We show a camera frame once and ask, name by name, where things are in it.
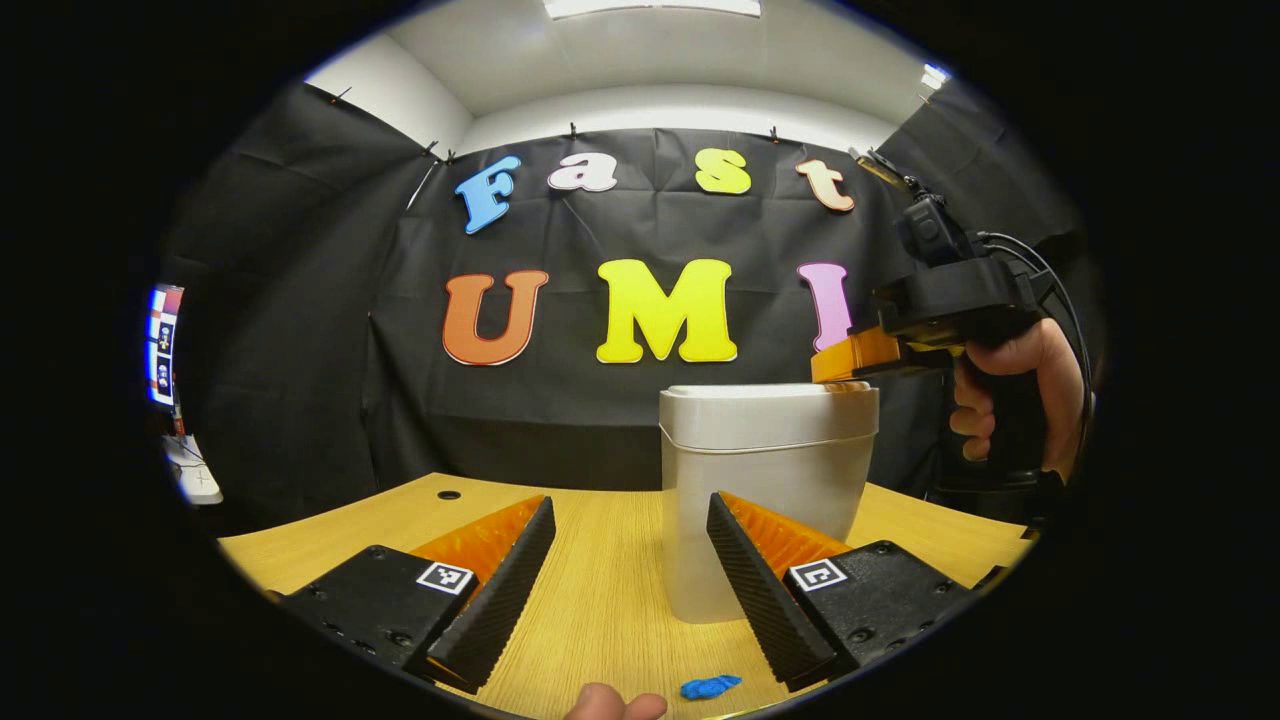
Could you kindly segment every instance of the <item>white wall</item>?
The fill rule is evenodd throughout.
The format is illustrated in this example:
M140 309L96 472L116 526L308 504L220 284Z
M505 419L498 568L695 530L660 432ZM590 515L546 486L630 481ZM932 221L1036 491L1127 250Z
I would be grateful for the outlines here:
M649 85L591 90L535 100L476 118L458 147L458 155L506 145L579 132L622 128L727 129L865 152L879 146L893 124L819 100L716 85Z
M422 146L440 143L433 155L458 150L471 113L416 58L387 35L375 35L323 65L310 85L342 96Z

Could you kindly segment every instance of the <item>screen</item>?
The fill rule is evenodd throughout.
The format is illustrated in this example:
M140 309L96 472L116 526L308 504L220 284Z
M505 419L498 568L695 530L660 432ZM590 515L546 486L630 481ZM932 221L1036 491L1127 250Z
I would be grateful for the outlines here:
M151 387L151 400L169 406L174 405L173 341L180 304L180 287L157 284L151 291L151 313L147 318L147 380Z

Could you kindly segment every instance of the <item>black handle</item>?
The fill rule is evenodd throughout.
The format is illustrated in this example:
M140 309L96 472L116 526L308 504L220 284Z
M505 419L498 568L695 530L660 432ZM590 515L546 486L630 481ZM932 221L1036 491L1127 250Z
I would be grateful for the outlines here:
M1005 477L1038 474L1044 457L1048 423L1044 419L1044 402L1041 400L1036 370L1020 375L988 375L974 369L974 374L991 392L996 415L987 466Z

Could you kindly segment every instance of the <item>wooden table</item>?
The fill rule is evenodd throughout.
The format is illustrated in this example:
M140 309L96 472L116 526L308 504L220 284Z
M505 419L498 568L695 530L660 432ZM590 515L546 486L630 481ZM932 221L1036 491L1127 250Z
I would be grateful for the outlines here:
M457 500L440 500L440 491ZM291 593L361 548L412 550L535 493L556 503L556 542L493 676L475 700L520 715L559 719L588 682L626 700L655 692L666 717L713 717L772 705L773 680L746 620L687 625L668 607L660 573L658 492L541 489L433 474L352 505L246 536L223 548L262 588ZM847 543L890 539L963 585L1025 551L1024 528L867 486ZM695 678L740 675L716 700L686 701Z

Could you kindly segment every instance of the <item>black backdrop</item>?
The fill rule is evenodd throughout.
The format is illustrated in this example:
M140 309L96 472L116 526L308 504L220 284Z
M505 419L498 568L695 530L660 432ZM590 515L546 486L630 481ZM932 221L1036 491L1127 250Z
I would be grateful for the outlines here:
M855 327L874 322L870 288L914 268L891 231L908 199L847 152L742 133L637 129L549 137L449 165L330 100L307 86L283 95L189 195L172 233L161 279L188 287L178 387L228 498L202 511L219 533L303 518L434 470L657 489L660 389L809 379L818 322L799 265L847 269ZM750 190L701 191L694 155L704 147L741 152ZM989 223L970 227L1057 243L1053 260L1069 270L1083 258L1065 200L1004 123L955 82L881 150L955 193L963 222ZM547 176L575 152L617 158L618 184L552 190ZM521 159L511 172L511 210L467 236L453 188L506 155ZM795 172L810 158L844 174L852 211L831 211L813 196ZM1011 193L1010 183L1029 190ZM625 258L644 260L666 292L690 260L728 263L739 357L691 364L673 352L658 361L646 348L637 364L600 364L608 287L596 269ZM507 322L503 279L529 269L550 281L525 352L500 366L453 361L440 338L445 282L463 273L494 278L477 324L493 337ZM1069 284L1080 278L1087 272L1068 273ZM955 461L947 380L886 379L881 388L870 479L920 495L945 456ZM946 452L940 441L948 439Z

